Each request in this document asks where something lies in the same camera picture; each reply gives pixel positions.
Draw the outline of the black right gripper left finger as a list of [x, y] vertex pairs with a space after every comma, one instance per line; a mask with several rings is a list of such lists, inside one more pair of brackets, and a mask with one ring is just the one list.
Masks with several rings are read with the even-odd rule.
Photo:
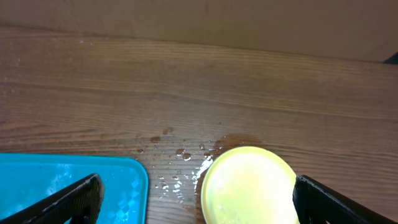
[[104, 183], [99, 174], [90, 174], [55, 194], [11, 215], [1, 224], [89, 223], [97, 222], [104, 199]]

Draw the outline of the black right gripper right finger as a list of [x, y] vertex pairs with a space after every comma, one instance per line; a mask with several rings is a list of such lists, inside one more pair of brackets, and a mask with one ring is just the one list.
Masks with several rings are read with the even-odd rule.
[[306, 175], [296, 176], [292, 200], [300, 224], [397, 224]]

